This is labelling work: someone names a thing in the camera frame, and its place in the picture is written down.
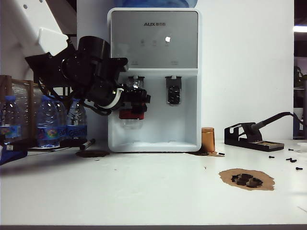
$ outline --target robotic arm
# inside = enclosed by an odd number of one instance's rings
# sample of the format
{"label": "robotic arm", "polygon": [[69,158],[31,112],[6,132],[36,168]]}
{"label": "robotic arm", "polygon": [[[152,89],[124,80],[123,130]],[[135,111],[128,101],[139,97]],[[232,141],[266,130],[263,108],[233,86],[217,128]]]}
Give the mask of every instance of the robotic arm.
{"label": "robotic arm", "polygon": [[[4,0],[3,3],[10,18],[16,19],[15,34],[34,72],[34,82],[45,95],[50,92],[62,100],[53,88],[71,87],[73,91],[68,100],[79,98],[101,115],[109,115],[126,103],[131,104],[130,112],[136,117],[147,111],[150,96],[146,90],[118,83],[119,73],[128,69],[128,60],[110,58],[110,45],[105,40],[85,36],[75,50],[44,0]],[[94,102],[94,107],[85,104],[85,99]]]}

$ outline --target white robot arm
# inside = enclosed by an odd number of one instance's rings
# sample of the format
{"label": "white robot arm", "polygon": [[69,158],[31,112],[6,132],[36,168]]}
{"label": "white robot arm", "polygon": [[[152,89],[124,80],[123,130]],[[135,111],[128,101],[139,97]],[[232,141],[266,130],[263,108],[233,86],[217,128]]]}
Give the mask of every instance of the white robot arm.
{"label": "white robot arm", "polygon": [[67,47],[68,37],[45,0],[3,0],[2,7],[25,57],[48,52],[55,56]]}

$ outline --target plastic water bottle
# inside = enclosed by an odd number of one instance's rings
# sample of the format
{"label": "plastic water bottle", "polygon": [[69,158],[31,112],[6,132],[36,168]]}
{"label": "plastic water bottle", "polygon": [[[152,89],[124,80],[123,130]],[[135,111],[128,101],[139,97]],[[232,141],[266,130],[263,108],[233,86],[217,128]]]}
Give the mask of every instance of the plastic water bottle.
{"label": "plastic water bottle", "polygon": [[42,96],[37,113],[37,145],[41,148],[59,146],[58,112],[52,99]]}
{"label": "plastic water bottle", "polygon": [[86,113],[79,99],[73,98],[67,115],[67,138],[86,139],[87,124]]}
{"label": "plastic water bottle", "polygon": [[21,120],[16,96],[5,96],[0,112],[0,134],[5,135],[4,144],[21,139]]}
{"label": "plastic water bottle", "polygon": [[64,140],[66,138],[66,109],[62,102],[60,101],[54,101],[54,104],[57,108],[58,112],[58,134],[59,134],[59,140]]}

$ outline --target bottle label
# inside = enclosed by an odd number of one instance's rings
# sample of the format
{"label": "bottle label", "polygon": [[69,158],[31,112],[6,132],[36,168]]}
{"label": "bottle label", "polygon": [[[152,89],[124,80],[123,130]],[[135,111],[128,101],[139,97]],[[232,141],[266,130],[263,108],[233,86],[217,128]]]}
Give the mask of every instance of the bottle label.
{"label": "bottle label", "polygon": [[66,126],[59,126],[58,127],[58,134],[60,138],[65,137],[67,134],[67,127]]}
{"label": "bottle label", "polygon": [[70,138],[86,137],[87,126],[67,126],[67,136]]}
{"label": "bottle label", "polygon": [[5,138],[16,138],[21,136],[21,126],[0,126],[0,134]]}
{"label": "bottle label", "polygon": [[38,140],[56,140],[58,138],[58,127],[37,127]]}

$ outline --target black marker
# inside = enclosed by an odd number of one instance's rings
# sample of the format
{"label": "black marker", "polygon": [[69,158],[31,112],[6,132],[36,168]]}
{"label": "black marker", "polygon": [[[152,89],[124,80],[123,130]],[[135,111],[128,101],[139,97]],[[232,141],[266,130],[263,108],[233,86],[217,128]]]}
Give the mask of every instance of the black marker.
{"label": "black marker", "polygon": [[80,150],[85,150],[86,148],[90,147],[91,145],[93,145],[95,143],[95,139],[91,139],[87,142],[85,142],[84,144],[80,145]]}

